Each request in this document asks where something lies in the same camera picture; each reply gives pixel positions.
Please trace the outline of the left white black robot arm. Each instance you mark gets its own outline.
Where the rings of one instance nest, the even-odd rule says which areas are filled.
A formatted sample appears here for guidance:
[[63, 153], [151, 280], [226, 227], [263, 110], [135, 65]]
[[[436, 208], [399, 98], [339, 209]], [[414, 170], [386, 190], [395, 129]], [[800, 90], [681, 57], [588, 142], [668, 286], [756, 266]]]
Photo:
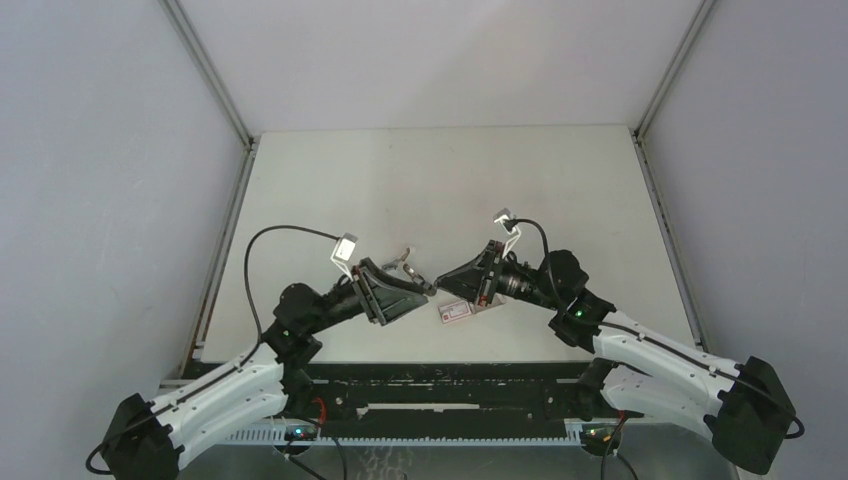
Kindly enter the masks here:
[[304, 283], [286, 287], [274, 320], [257, 343], [174, 391], [117, 407], [92, 453], [101, 474], [116, 479], [174, 479], [201, 453], [262, 418], [305, 414], [313, 401], [305, 371], [320, 351], [317, 334], [359, 315], [387, 325], [425, 305], [434, 286], [402, 280], [365, 258], [348, 279], [321, 294]]

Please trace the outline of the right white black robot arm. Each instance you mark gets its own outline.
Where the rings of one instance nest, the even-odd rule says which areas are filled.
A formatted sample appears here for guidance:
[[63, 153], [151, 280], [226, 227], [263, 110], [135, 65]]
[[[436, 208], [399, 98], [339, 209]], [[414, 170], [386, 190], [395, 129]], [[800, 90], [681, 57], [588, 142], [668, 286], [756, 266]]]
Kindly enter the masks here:
[[805, 434], [771, 364], [754, 356], [740, 363], [673, 341], [591, 292], [588, 280], [568, 250], [545, 251], [533, 267], [491, 241], [435, 285], [478, 306], [501, 295], [553, 311], [555, 336], [593, 356], [575, 386], [585, 420], [614, 409], [623, 419], [670, 423], [756, 475], [770, 471], [785, 441]]

